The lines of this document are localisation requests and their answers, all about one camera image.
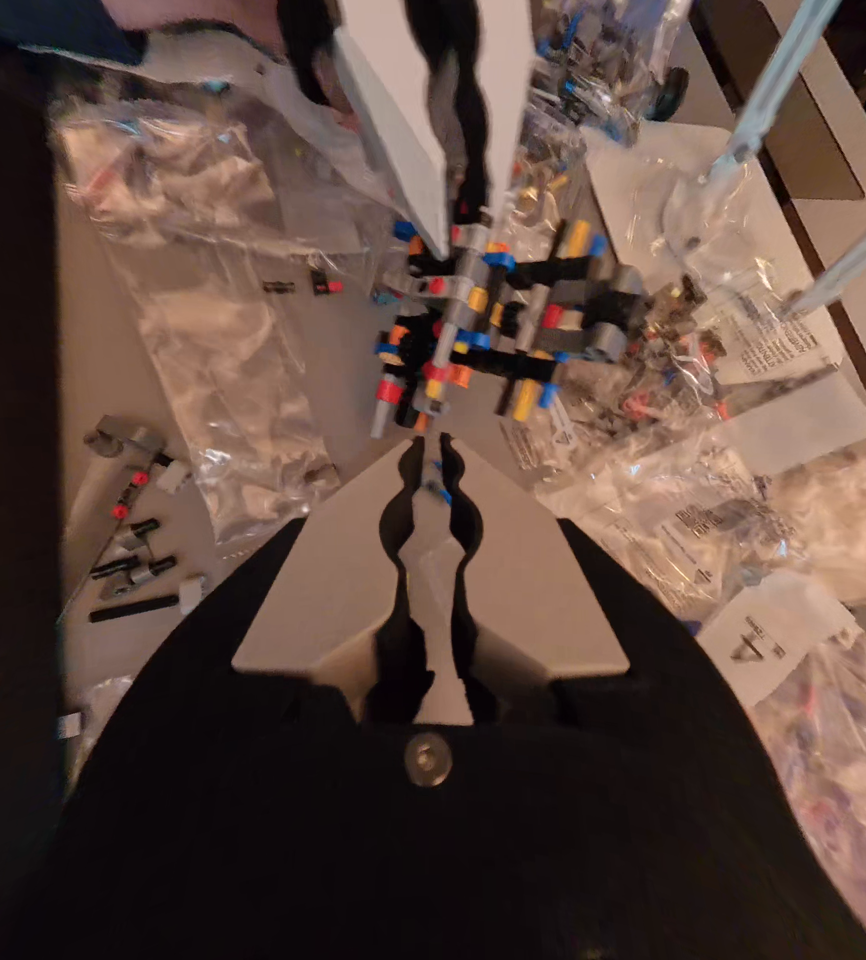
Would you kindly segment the person's left hand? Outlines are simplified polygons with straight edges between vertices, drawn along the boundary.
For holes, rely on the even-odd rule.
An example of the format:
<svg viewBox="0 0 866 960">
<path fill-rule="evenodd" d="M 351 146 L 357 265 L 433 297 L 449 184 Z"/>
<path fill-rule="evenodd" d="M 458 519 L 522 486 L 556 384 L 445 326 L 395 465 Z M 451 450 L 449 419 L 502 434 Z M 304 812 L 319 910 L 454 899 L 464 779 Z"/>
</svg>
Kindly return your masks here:
<svg viewBox="0 0 866 960">
<path fill-rule="evenodd" d="M 284 49 L 275 1 L 103 1 L 103 6 L 129 31 L 206 23 L 229 27 L 269 51 Z"/>
</svg>

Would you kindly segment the scattered loose lego pieces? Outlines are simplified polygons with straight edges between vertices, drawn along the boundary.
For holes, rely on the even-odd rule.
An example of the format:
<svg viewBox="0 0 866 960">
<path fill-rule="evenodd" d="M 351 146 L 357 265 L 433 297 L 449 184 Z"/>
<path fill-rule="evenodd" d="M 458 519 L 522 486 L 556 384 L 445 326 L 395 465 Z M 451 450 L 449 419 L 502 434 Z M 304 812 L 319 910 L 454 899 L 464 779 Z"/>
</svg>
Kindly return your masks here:
<svg viewBox="0 0 866 960">
<path fill-rule="evenodd" d="M 208 575 L 180 530 L 191 468 L 155 428 L 103 415 L 64 529 L 64 608 L 93 627 L 149 615 L 186 617 Z"/>
</svg>

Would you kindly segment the flat empty clear bag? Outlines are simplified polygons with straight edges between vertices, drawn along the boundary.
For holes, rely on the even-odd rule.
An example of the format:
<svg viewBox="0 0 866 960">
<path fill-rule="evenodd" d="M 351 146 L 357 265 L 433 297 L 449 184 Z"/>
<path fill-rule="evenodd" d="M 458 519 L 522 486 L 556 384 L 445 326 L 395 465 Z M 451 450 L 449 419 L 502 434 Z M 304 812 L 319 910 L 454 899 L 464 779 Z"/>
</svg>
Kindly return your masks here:
<svg viewBox="0 0 866 960">
<path fill-rule="evenodd" d="M 340 485 L 308 399 L 298 338 L 244 246 L 107 241 L 186 445 L 216 545 L 305 517 Z"/>
</svg>

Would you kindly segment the small clear bag of lego parts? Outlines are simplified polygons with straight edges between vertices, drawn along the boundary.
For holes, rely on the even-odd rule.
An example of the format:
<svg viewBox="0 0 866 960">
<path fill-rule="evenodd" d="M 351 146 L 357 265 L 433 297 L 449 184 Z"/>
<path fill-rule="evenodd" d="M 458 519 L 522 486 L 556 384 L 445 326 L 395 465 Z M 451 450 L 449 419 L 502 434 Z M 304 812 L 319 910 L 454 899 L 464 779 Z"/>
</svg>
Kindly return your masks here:
<svg viewBox="0 0 866 960">
<path fill-rule="evenodd" d="M 397 216 L 357 134 L 225 32 L 155 33 L 136 67 L 62 57 L 50 107 L 68 193 L 122 243 L 356 257 Z"/>
</svg>

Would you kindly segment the white paper sheet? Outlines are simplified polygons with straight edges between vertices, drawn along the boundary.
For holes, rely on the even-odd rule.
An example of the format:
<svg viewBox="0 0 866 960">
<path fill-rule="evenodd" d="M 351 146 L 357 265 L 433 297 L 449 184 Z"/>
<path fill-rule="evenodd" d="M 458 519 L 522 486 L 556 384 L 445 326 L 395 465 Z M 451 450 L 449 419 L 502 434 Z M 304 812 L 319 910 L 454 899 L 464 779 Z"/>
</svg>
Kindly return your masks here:
<svg viewBox="0 0 866 960">
<path fill-rule="evenodd" d="M 828 308 L 776 316 L 814 276 L 758 161 L 740 174 L 727 197 L 726 222 L 711 240 L 681 256 L 669 246 L 668 201 L 727 146 L 725 128 L 645 123 L 631 147 L 596 129 L 583 133 L 593 193 L 618 259 L 638 270 L 653 293 L 688 275 L 706 295 L 698 326 L 724 351 L 712 368 L 729 414 L 833 374 L 844 375 L 866 405 L 866 386 Z"/>
</svg>

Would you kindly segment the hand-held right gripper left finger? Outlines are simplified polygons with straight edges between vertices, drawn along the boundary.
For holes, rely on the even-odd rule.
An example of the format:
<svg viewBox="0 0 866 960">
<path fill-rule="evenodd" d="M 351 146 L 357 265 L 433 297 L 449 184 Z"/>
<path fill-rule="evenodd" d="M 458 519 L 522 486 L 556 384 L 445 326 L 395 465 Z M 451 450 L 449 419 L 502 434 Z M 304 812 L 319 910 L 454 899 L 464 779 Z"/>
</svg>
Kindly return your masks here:
<svg viewBox="0 0 866 960">
<path fill-rule="evenodd" d="M 237 649 L 240 674 L 339 690 L 355 718 L 409 723 L 434 679 L 400 554 L 425 442 L 405 440 L 303 523 Z"/>
</svg>

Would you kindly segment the metal booklet stand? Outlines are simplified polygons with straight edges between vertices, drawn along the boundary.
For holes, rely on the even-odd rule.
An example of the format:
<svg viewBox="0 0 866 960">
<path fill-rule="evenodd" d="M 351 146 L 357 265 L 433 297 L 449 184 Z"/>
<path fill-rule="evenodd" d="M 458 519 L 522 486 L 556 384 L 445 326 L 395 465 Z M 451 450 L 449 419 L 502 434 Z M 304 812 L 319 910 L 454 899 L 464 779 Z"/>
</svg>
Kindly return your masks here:
<svg viewBox="0 0 866 960">
<path fill-rule="evenodd" d="M 700 2 L 703 25 L 741 96 L 729 150 L 763 146 L 793 199 L 859 203 L 866 216 L 865 104 L 830 52 L 825 33 L 842 2 Z M 866 226 L 836 222 L 836 256 L 810 287 L 786 299 L 788 315 L 841 298 L 866 271 Z"/>
</svg>

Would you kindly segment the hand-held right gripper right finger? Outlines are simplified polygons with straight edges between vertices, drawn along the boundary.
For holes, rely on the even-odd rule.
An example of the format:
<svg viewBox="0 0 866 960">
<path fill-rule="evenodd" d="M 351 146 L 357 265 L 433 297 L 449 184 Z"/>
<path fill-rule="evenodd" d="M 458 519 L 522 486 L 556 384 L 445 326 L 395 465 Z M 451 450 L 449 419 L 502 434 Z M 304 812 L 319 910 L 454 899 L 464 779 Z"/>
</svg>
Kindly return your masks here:
<svg viewBox="0 0 866 960">
<path fill-rule="evenodd" d="M 462 552 L 451 648 L 472 721 L 556 715 L 562 684 L 625 677 L 630 660 L 555 516 L 447 433 L 440 462 Z"/>
</svg>

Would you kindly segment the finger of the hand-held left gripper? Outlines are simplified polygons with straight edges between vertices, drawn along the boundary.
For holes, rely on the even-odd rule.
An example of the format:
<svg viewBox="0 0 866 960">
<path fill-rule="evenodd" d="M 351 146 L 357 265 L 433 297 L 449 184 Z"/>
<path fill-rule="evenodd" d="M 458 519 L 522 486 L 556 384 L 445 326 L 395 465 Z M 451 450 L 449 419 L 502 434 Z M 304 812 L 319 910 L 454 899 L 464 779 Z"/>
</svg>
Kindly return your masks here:
<svg viewBox="0 0 866 960">
<path fill-rule="evenodd" d="M 451 249 L 463 144 L 453 105 L 463 2 L 338 2 L 333 57 L 371 165 L 439 259 Z"/>
<path fill-rule="evenodd" d="M 497 226 L 535 62 L 532 3 L 475 1 L 470 34 L 470 218 Z"/>
</svg>

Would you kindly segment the striped clear bag of lego parts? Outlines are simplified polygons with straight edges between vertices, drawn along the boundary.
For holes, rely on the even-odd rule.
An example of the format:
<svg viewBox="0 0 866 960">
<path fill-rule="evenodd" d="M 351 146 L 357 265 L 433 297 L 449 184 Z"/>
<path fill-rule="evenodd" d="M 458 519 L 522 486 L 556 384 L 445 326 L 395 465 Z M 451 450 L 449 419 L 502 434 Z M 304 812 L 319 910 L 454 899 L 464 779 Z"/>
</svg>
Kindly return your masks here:
<svg viewBox="0 0 866 960">
<path fill-rule="evenodd" d="M 631 146 L 642 124 L 652 122 L 655 91 L 676 67 L 671 56 L 693 5 L 532 2 L 535 65 L 527 105 L 544 102 L 577 128 Z"/>
</svg>

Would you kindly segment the clear bag of black lego parts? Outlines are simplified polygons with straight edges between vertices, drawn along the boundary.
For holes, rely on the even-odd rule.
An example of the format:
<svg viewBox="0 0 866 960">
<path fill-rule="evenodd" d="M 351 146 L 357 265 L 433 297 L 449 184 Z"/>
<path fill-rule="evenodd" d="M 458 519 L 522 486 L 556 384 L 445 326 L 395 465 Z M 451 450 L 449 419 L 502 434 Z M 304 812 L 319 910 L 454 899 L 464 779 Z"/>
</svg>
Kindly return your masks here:
<svg viewBox="0 0 866 960">
<path fill-rule="evenodd" d="M 702 434 L 839 368 L 841 338 L 825 309 L 783 315 L 788 296 L 764 268 L 704 290 L 684 274 L 653 296 L 623 357 L 563 371 L 544 416 L 548 464 L 594 474 L 622 455 Z"/>
</svg>

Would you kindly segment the multicolour lego assembly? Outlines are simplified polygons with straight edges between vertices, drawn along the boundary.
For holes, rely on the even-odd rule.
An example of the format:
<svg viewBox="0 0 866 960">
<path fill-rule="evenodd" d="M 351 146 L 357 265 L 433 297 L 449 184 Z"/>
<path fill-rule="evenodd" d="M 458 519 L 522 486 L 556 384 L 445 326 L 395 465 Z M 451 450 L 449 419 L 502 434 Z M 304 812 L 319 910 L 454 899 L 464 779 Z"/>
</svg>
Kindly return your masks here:
<svg viewBox="0 0 866 960">
<path fill-rule="evenodd" d="M 473 374 L 500 380 L 496 414 L 523 423 L 552 409 L 567 363 L 617 364 L 653 306 L 637 270 L 607 269 L 607 238 L 585 221 L 560 221 L 546 257 L 533 260 L 487 242 L 485 222 L 455 226 L 445 260 L 410 228 L 395 226 L 410 241 L 404 269 L 373 291 L 401 309 L 374 346 L 374 440 L 391 426 L 424 431 L 446 412 L 448 386 L 465 388 Z"/>
</svg>

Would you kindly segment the clear bag with white disc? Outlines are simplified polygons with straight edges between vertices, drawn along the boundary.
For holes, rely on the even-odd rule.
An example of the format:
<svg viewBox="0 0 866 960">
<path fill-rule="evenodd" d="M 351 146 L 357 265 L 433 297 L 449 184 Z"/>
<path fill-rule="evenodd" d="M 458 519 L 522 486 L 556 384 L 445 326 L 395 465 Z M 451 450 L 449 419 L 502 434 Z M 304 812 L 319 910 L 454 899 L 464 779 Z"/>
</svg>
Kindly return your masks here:
<svg viewBox="0 0 866 960">
<path fill-rule="evenodd" d="M 728 150 L 699 170 L 655 153 L 636 194 L 648 288 L 688 279 L 702 294 L 778 302 L 775 260 L 749 227 L 755 155 Z"/>
</svg>

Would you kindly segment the person's left forearm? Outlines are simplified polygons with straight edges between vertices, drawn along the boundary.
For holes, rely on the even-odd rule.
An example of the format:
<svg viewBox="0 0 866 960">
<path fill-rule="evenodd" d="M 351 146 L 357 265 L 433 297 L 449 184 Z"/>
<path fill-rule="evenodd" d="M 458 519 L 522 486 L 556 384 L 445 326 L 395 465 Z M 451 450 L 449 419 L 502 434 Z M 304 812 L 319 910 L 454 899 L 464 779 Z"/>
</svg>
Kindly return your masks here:
<svg viewBox="0 0 866 960">
<path fill-rule="evenodd" d="M 118 26 L 101 1 L 0 1 L 0 45 L 135 66 L 147 42 Z"/>
</svg>

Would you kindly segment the large labelled bag of lego parts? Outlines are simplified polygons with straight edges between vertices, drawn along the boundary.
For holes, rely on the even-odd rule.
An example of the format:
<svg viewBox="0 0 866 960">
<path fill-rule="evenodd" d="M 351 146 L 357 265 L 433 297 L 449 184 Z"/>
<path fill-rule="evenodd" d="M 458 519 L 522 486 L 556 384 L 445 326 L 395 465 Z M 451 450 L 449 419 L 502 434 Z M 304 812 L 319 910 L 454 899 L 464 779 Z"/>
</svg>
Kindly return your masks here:
<svg viewBox="0 0 866 960">
<path fill-rule="evenodd" d="M 866 438 L 762 476 L 709 431 L 539 495 L 694 634 L 866 926 Z"/>
</svg>

